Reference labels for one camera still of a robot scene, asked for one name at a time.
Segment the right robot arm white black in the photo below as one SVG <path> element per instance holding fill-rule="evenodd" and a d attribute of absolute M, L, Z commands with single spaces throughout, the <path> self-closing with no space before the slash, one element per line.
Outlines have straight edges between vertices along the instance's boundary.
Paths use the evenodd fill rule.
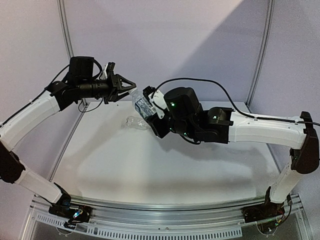
<path fill-rule="evenodd" d="M 318 135 L 306 111 L 300 116 L 279 118 L 251 115 L 235 105 L 204 110 L 191 87 L 177 87 L 162 94 L 148 86 L 142 94 L 155 109 L 146 121 L 159 138 L 174 133 L 192 144 L 256 142 L 290 148 L 289 163 L 258 208 L 262 218 L 274 214 L 302 176 L 320 166 Z"/>

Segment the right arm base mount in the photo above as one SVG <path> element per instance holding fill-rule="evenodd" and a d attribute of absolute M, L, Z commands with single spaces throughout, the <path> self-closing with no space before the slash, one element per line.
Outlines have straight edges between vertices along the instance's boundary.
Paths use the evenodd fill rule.
<path fill-rule="evenodd" d="M 266 191 L 264 202 L 252 206 L 245 206 L 241 209 L 244 222 L 257 222 L 257 229 L 262 234 L 274 233 L 291 215 L 292 198 L 290 194 L 286 196 L 289 211 L 286 213 L 284 203 L 273 203 L 270 198 L 270 187 Z"/>

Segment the clear labelled water bottle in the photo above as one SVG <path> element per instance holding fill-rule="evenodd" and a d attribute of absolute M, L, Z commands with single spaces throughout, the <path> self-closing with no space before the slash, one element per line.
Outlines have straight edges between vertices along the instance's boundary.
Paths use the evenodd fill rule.
<path fill-rule="evenodd" d="M 143 95 L 143 92 L 134 88 L 129 91 L 132 105 L 139 115 L 145 120 L 157 113 L 156 109 L 149 103 Z"/>

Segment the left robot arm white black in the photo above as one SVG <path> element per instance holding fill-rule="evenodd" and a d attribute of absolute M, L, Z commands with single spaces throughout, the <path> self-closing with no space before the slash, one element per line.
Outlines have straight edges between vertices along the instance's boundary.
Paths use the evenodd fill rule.
<path fill-rule="evenodd" d="M 114 67 L 113 62 L 102 67 L 90 56 L 71 57 L 62 80 L 53 79 L 37 97 L 1 123 L 0 179 L 43 197 L 63 217 L 70 217 L 75 211 L 70 195 L 28 168 L 14 148 L 31 130 L 73 103 L 93 98 L 108 104 L 128 96 L 137 85 L 114 73 Z"/>

